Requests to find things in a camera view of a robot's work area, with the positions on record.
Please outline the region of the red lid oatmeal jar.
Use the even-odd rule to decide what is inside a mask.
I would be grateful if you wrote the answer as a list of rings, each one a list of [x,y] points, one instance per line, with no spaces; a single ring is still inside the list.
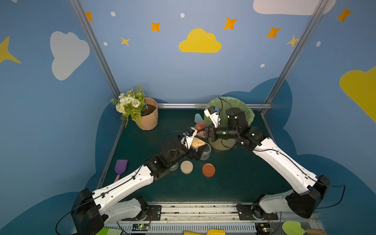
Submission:
[[[200,160],[202,161],[208,160],[211,155],[211,151],[212,151],[211,146],[207,144],[206,148],[203,150]]]
[[[191,145],[190,147],[198,149],[199,147],[205,146],[207,142],[205,141],[205,131],[204,129],[208,127],[208,125],[204,122],[198,122],[194,129],[193,135],[190,137]]]

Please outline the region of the beige jar lid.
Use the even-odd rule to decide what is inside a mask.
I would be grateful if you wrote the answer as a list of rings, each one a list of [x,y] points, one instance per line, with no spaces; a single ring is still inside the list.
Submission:
[[[183,161],[180,169],[184,174],[190,174],[193,171],[193,163],[191,161]]]

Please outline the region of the red jar lid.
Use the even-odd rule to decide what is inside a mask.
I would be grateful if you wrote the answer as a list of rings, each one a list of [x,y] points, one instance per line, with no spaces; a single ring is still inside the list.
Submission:
[[[204,176],[210,178],[215,175],[215,167],[213,164],[207,163],[202,167],[202,173]]]

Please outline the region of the clear oatmeal jar front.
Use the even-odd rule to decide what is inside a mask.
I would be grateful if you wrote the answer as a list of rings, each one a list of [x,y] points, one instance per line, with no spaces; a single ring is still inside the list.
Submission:
[[[179,164],[176,163],[174,164],[171,168],[170,168],[170,171],[175,171],[177,168],[178,168]]]

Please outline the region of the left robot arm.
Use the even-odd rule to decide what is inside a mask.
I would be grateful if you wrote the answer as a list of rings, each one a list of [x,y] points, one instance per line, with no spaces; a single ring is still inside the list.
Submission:
[[[79,192],[70,212],[76,234],[97,234],[112,217],[110,211],[118,202],[169,174],[171,167],[182,159],[199,160],[207,145],[196,137],[183,142],[173,139],[122,179],[95,191],[85,188]]]

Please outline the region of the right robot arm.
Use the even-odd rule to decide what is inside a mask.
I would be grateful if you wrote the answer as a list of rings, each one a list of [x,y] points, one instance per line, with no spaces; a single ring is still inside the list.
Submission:
[[[234,139],[273,167],[292,187],[284,193],[260,196],[253,204],[253,216],[264,218],[273,212],[294,212],[302,218],[310,218],[318,208],[330,186],[330,180],[305,169],[282,151],[276,143],[257,127],[250,127],[243,110],[230,108],[226,111],[227,124],[220,124],[220,112],[211,106],[204,111],[212,126],[205,128],[205,139]]]

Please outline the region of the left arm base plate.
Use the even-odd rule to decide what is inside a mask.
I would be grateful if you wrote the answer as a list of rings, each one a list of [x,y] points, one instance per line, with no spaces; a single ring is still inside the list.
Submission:
[[[149,205],[142,208],[141,212],[135,218],[125,218],[122,221],[160,221],[161,205]]]

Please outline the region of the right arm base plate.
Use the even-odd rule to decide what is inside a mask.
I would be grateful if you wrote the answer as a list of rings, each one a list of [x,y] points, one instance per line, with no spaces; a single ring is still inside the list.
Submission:
[[[278,220],[278,215],[266,213],[259,205],[236,204],[240,220]]]

